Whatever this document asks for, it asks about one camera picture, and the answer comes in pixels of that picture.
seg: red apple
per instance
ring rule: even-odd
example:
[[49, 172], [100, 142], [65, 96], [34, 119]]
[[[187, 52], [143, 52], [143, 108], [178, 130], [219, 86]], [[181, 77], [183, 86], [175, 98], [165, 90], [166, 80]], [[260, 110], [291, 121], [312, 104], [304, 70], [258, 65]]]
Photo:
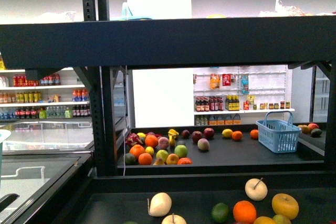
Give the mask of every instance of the red apple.
[[188, 138], [190, 136], [190, 132], [188, 130], [184, 130], [182, 131], [181, 135], [183, 136], [183, 138]]
[[215, 135], [215, 131], [213, 128], [206, 128], [203, 133], [204, 133], [205, 138], [208, 140], [212, 139]]
[[200, 140], [202, 137], [203, 134], [200, 131], [194, 131], [193, 134], [191, 134], [191, 138], [195, 144], [197, 144], [198, 140]]

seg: cable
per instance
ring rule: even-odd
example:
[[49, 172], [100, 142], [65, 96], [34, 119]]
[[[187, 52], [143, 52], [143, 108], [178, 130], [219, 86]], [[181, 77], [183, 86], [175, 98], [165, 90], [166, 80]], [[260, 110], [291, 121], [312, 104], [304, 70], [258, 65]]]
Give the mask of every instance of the cable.
[[[127, 124], [127, 119], [126, 119], [126, 110], [127, 110], [127, 100], [128, 100], [128, 97], [127, 97], [127, 90], [128, 90], [128, 85], [127, 85], [127, 65], [125, 66], [125, 100], [124, 100], [124, 104], [125, 104], [125, 112], [124, 112], [124, 120], [125, 120], [125, 128], [126, 128], [126, 132], [128, 131], [128, 124]], [[123, 159], [123, 166], [124, 166], [124, 169], [123, 169], [123, 176], [125, 176], [125, 173], [126, 173], [126, 163], [125, 163], [125, 154], [126, 154], [126, 139], [125, 139], [125, 132], [123, 133], [123, 137], [124, 137], [124, 159]]]

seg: lemon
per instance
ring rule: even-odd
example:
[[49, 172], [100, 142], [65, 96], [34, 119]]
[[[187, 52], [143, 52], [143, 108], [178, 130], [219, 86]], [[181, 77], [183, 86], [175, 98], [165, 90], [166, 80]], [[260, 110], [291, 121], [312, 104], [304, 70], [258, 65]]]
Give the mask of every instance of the lemon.
[[154, 149], [153, 149], [153, 147], [148, 146], [148, 147], [145, 149], [145, 152], [151, 154], [151, 156], [154, 155]]
[[222, 136], [225, 138], [231, 138], [233, 131], [230, 129], [225, 129], [222, 131]]
[[137, 133], [137, 135], [138, 135], [139, 137], [146, 137], [146, 134], [144, 134], [144, 133], [142, 133], [142, 132]]

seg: orange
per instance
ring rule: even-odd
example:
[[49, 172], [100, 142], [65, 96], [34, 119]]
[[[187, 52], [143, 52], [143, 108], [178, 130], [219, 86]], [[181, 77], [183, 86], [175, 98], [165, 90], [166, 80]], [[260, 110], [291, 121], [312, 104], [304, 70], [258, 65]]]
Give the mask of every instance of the orange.
[[191, 165], [193, 162], [188, 157], [182, 157], [178, 160], [178, 165]]
[[145, 139], [145, 145], [150, 146], [152, 148], [157, 147], [159, 144], [159, 140], [156, 136], [154, 135], [147, 135]]
[[153, 158], [149, 153], [142, 153], [139, 156], [139, 165], [151, 165]]
[[237, 202], [233, 207], [233, 217], [237, 222], [241, 221], [253, 224], [257, 219], [257, 210], [251, 202], [242, 200]]
[[250, 136], [253, 140], [258, 140], [259, 137], [259, 131], [258, 130], [251, 130]]
[[242, 138], [243, 138], [243, 134], [242, 134], [241, 131], [234, 131], [234, 132], [232, 133], [232, 139], [233, 139], [234, 141], [239, 141], [239, 140], [241, 140]]
[[142, 147], [140, 144], [136, 144], [134, 145], [131, 149], [130, 149], [130, 153], [134, 155], [134, 157], [136, 158], [136, 160], [139, 159], [139, 156], [142, 153], [145, 153], [145, 148]]

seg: black tray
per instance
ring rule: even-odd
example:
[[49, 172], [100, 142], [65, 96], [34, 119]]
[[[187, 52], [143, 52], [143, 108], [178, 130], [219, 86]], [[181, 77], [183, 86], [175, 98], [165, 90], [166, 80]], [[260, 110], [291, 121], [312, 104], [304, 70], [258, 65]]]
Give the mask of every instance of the black tray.
[[[323, 156], [310, 149], [304, 144], [298, 143], [297, 151], [294, 153], [273, 153], [256, 140], [250, 138], [250, 131], [257, 129], [256, 125], [232, 125], [232, 126], [212, 126], [216, 134], [210, 140], [210, 149], [208, 152], [202, 152], [194, 144], [191, 136], [188, 139], [182, 139], [181, 132], [188, 129], [190, 133], [204, 129], [209, 126], [195, 127], [174, 127], [180, 133], [178, 140], [184, 140], [188, 149], [188, 157], [193, 161], [192, 165], [132, 165], [126, 166], [126, 175], [155, 175], [155, 174], [204, 174], [204, 173], [231, 173], [237, 172], [260, 172], [272, 170], [306, 170], [319, 169], [323, 164]], [[224, 139], [222, 137], [223, 129], [240, 130], [243, 132], [241, 141]], [[169, 127], [133, 129], [132, 132], [148, 133], [154, 132], [167, 137]], [[123, 174], [123, 146], [118, 150], [118, 173]], [[155, 155], [160, 148], [155, 148]], [[169, 153], [174, 153], [174, 148], [169, 147]]]

